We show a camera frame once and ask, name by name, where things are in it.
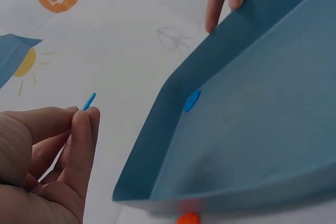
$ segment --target blue sticker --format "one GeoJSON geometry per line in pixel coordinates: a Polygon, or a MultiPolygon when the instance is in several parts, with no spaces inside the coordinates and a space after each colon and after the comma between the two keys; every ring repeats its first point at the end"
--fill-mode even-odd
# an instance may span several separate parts
{"type": "Polygon", "coordinates": [[[188,112],[189,110],[191,110],[193,108],[193,106],[195,105],[195,103],[199,99],[200,95],[201,95],[201,91],[196,90],[188,97],[188,99],[185,102],[184,107],[183,107],[185,112],[188,112]]]}
{"type": "Polygon", "coordinates": [[[29,50],[41,41],[13,34],[0,36],[0,88],[13,76],[29,50]]]}

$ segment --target yellow sun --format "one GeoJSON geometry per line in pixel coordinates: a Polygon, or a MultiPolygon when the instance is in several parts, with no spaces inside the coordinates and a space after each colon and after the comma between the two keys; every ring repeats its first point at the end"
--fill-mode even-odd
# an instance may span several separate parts
{"type": "MultiPolygon", "coordinates": [[[[43,55],[51,55],[54,52],[47,52],[44,53],[43,55]]],[[[28,51],[25,59],[22,61],[21,65],[18,67],[18,69],[16,70],[16,72],[14,73],[15,77],[23,77],[25,76],[34,66],[36,61],[36,51],[34,48],[30,48],[30,50],[28,51]]],[[[49,62],[40,62],[40,65],[49,65],[49,62]]],[[[36,77],[34,73],[31,73],[32,78],[33,78],[33,82],[36,85],[37,81],[36,81],[36,77]]],[[[23,86],[23,79],[21,80],[21,85],[20,85],[20,89],[19,89],[19,93],[18,95],[20,96],[21,91],[22,91],[22,86],[23,86]]]]}

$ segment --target orange bead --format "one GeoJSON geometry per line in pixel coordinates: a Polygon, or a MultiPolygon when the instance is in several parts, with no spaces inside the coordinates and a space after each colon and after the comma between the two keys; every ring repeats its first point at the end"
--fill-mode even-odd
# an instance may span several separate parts
{"type": "Polygon", "coordinates": [[[176,224],[200,224],[201,219],[198,214],[189,212],[178,218],[176,224]]]}

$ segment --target blue plastic stick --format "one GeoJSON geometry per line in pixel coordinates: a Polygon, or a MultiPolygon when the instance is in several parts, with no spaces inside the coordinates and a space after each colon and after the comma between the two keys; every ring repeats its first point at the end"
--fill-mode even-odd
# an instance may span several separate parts
{"type": "Polygon", "coordinates": [[[96,93],[93,93],[92,96],[90,97],[90,99],[85,103],[82,110],[87,110],[90,107],[93,100],[95,99],[95,97],[96,97],[96,93]]]}

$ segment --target fingernail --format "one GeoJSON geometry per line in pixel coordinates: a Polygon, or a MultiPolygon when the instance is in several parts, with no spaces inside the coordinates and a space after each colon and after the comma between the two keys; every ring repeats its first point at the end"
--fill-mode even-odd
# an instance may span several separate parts
{"type": "Polygon", "coordinates": [[[239,8],[243,3],[243,0],[229,0],[229,7],[231,9],[239,8]]]}
{"type": "Polygon", "coordinates": [[[77,106],[71,106],[71,107],[66,108],[66,110],[78,111],[78,107],[77,106]]]}

